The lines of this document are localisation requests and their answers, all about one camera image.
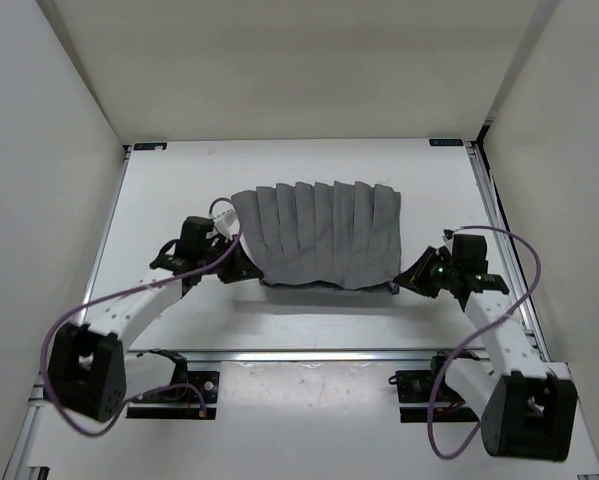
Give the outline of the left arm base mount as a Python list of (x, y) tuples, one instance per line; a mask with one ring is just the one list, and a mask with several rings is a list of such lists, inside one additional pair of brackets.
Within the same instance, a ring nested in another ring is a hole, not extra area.
[(216, 370), (193, 370), (182, 354), (150, 349), (126, 363), (128, 419), (214, 420), (220, 386)]

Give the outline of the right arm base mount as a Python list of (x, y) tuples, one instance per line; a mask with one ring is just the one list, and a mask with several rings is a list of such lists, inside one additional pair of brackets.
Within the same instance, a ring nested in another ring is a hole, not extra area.
[[(432, 393), (436, 374), (447, 359), (449, 350), (438, 350), (430, 366), (419, 370), (396, 370), (387, 380), (396, 388), (402, 424), (425, 424), (427, 405)], [(477, 416), (465, 400), (445, 382), (442, 382), (435, 397), (433, 421), (440, 423), (472, 423)]]

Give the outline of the grey pleated skirt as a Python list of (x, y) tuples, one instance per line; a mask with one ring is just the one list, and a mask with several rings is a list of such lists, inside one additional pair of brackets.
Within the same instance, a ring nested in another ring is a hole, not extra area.
[(263, 285), (399, 292), (400, 192), (364, 182), (278, 183), (235, 193), (231, 202)]

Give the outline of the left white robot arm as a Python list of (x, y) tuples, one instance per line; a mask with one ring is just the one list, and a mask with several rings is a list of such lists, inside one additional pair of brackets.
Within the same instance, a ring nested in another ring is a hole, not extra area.
[(167, 241), (137, 285), (86, 303), (104, 305), (97, 318), (73, 322), (61, 317), (40, 354), (44, 398), (79, 433), (77, 413), (112, 426), (131, 402), (162, 398), (195, 401), (200, 387), (189, 380), (186, 359), (164, 347), (131, 353), (138, 337), (208, 276), (223, 284), (261, 279), (261, 270), (241, 244), (243, 230), (234, 210), (190, 216), (179, 237)]

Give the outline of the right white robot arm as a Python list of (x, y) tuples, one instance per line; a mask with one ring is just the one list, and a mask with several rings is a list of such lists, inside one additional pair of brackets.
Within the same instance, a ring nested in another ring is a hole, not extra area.
[(428, 375), (429, 444), (443, 460), (465, 451), (467, 446), (461, 444), (444, 453), (434, 436), (437, 398), (449, 400), (457, 394), (478, 420), (470, 434), (481, 437), (490, 456), (563, 462), (576, 416), (576, 386), (541, 359), (514, 320), (528, 297), (505, 305), (510, 290), (502, 276), (488, 270), (482, 230), (464, 226), (445, 231), (442, 246), (427, 247), (395, 279), (398, 286), (423, 297), (450, 293), (475, 328)]

